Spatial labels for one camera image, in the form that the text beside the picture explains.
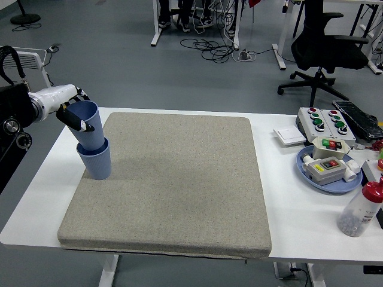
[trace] plastic cup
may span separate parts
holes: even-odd
[[[85,168],[93,179],[102,180],[111,174],[111,159],[109,140],[104,138],[104,144],[95,151],[88,151],[80,143],[76,148]]]
[[[66,108],[95,128],[93,132],[79,132],[69,128],[78,142],[88,151],[99,149],[104,144],[104,131],[97,104],[90,100],[82,100]]]

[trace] gray felt mat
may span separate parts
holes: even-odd
[[[271,251],[250,122],[113,113],[112,174],[84,172],[58,231],[63,248],[265,258]]]

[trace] blue plate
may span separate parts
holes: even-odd
[[[320,190],[327,191],[329,193],[348,193],[349,191],[354,190],[355,188],[357,188],[360,185],[361,180],[363,179],[363,175],[361,174],[361,172],[359,172],[357,174],[357,177],[353,181],[350,181],[350,182],[345,182],[343,179],[340,179],[340,180],[334,181],[330,184],[325,184],[325,185],[321,186],[321,185],[316,184],[312,180],[310,180],[305,175],[305,171],[302,169],[303,161],[300,159],[300,156],[304,153],[312,155],[313,149],[314,149],[313,145],[305,147],[300,152],[298,152],[297,158],[296,158],[297,167],[298,167],[300,173],[303,175],[303,178],[306,179],[307,182],[309,182],[311,185],[315,186],[316,188],[319,188]],[[349,155],[345,154],[343,157],[343,161],[347,162],[349,160],[352,160],[352,158]]]

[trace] plastic bottle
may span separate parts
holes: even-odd
[[[383,177],[380,182],[368,182],[350,201],[337,220],[346,235],[361,236],[383,204]]]

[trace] red bottle cap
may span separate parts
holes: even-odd
[[[380,182],[370,181],[362,188],[364,197],[375,203],[383,202],[383,177]]]

